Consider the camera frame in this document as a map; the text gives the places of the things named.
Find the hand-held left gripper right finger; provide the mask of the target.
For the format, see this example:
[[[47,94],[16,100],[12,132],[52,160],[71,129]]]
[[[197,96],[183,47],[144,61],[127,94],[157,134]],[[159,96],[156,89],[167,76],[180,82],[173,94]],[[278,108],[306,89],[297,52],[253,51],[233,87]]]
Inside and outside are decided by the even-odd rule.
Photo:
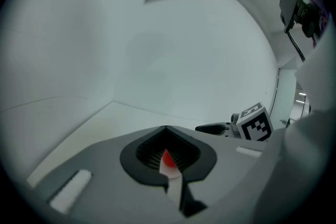
[[[181,176],[168,179],[166,224],[190,217],[223,198],[251,170],[265,142],[216,136],[189,129],[165,128],[165,149]]]

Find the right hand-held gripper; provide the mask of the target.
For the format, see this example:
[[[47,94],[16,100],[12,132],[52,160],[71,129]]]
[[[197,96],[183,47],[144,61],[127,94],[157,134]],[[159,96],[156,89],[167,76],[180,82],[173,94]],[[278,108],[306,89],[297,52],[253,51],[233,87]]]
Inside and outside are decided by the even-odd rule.
[[[212,135],[225,135],[230,138],[267,142],[273,132],[269,114],[261,102],[232,114],[228,130],[223,124],[200,125],[195,131]]]

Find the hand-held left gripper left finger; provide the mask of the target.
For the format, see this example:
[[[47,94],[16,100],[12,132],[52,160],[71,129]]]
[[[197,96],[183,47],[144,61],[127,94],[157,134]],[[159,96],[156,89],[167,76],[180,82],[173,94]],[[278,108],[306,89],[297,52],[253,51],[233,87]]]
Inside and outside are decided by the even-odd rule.
[[[66,224],[174,224],[184,220],[163,187],[139,184],[120,164],[122,149],[155,129],[94,143],[49,172],[33,189],[45,203],[77,171],[92,173],[68,215],[46,205],[51,221],[56,222],[56,217]]]

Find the red apple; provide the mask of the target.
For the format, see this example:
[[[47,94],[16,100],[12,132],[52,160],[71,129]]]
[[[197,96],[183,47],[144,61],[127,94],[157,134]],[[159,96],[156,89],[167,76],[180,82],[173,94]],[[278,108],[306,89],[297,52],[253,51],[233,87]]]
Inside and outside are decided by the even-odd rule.
[[[171,154],[166,149],[162,156],[163,163],[169,168],[177,168],[175,161],[173,160]]]

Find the white plate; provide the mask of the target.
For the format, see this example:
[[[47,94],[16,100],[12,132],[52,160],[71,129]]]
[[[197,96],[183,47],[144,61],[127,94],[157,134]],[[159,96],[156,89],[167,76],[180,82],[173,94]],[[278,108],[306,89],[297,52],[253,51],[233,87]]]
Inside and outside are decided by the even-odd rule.
[[[182,175],[177,167],[169,167],[165,163],[161,163],[159,173],[166,176],[168,179],[174,179]]]

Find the frosted glass partition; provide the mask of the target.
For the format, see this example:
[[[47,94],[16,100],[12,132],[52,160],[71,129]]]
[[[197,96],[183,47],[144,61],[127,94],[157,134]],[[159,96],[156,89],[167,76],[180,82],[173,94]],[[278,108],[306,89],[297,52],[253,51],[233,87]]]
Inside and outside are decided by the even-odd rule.
[[[295,70],[280,68],[276,91],[270,108],[270,120],[275,130],[288,127],[311,112],[305,91],[297,82]]]

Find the grey recording device box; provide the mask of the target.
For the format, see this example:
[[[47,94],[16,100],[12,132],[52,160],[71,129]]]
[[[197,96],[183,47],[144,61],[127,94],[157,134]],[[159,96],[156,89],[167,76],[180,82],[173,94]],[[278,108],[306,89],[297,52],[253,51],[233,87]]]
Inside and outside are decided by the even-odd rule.
[[[313,34],[319,15],[313,4],[306,3],[304,0],[280,0],[279,7],[284,33],[291,30],[296,23],[302,26],[307,37]]]

